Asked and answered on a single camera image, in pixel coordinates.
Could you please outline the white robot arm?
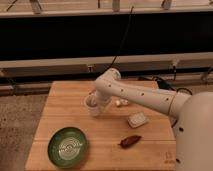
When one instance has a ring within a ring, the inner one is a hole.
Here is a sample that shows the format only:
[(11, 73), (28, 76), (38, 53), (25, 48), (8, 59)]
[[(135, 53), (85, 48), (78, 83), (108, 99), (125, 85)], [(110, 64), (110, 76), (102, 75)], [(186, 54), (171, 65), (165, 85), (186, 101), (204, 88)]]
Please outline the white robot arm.
[(115, 96), (177, 120), (176, 171), (213, 171), (213, 92), (189, 95), (126, 84), (115, 68), (100, 75), (94, 87), (98, 107)]

